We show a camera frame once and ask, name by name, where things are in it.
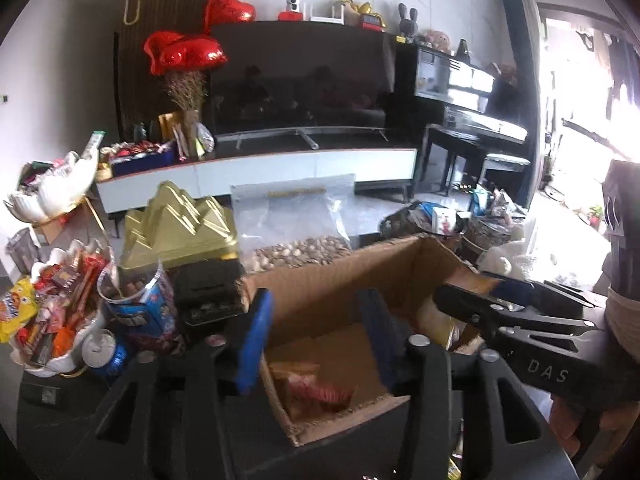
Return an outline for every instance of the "yellow snack package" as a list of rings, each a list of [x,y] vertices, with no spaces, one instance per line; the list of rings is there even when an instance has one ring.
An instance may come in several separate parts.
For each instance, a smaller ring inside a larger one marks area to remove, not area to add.
[[[0,343],[9,341],[37,313],[36,291],[28,278],[22,278],[0,298]]]

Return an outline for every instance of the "red heart balloon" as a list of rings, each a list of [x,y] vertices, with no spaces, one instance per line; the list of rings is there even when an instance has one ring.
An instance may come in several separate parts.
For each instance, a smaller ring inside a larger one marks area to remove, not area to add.
[[[162,50],[160,65],[165,70],[191,72],[224,65],[228,59],[220,44],[209,36],[185,36]]]
[[[174,41],[178,41],[184,37],[184,34],[173,32],[171,30],[158,30],[151,36],[146,38],[144,50],[151,58],[152,75],[162,75],[164,69],[160,64],[160,54],[162,50]]]
[[[204,12],[204,33],[209,34],[212,25],[254,20],[255,7],[252,4],[240,0],[209,0]]]

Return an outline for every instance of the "hand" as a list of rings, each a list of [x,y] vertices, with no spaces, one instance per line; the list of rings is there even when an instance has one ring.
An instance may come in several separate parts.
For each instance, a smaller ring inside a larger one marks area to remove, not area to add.
[[[551,406],[551,415],[549,416],[551,431],[567,454],[573,457],[580,449],[580,441],[575,436],[575,431],[580,425],[580,417],[560,397],[552,396],[552,399],[554,403]],[[612,431],[613,435],[607,447],[596,458],[598,466],[607,465],[618,452],[629,431],[636,423],[639,414],[640,403],[637,402],[623,404],[615,410],[602,413],[600,429]]]

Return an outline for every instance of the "bag of nuts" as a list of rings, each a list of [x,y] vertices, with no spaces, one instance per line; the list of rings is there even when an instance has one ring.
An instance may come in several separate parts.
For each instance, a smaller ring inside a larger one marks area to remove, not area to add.
[[[245,271],[324,265],[350,253],[353,186],[353,175],[232,186]]]

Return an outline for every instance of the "black tv screen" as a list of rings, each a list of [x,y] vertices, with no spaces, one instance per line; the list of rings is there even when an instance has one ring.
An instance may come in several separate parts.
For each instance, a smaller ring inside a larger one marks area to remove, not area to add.
[[[319,22],[214,27],[228,63],[210,74],[213,132],[297,126],[381,128],[394,37]]]

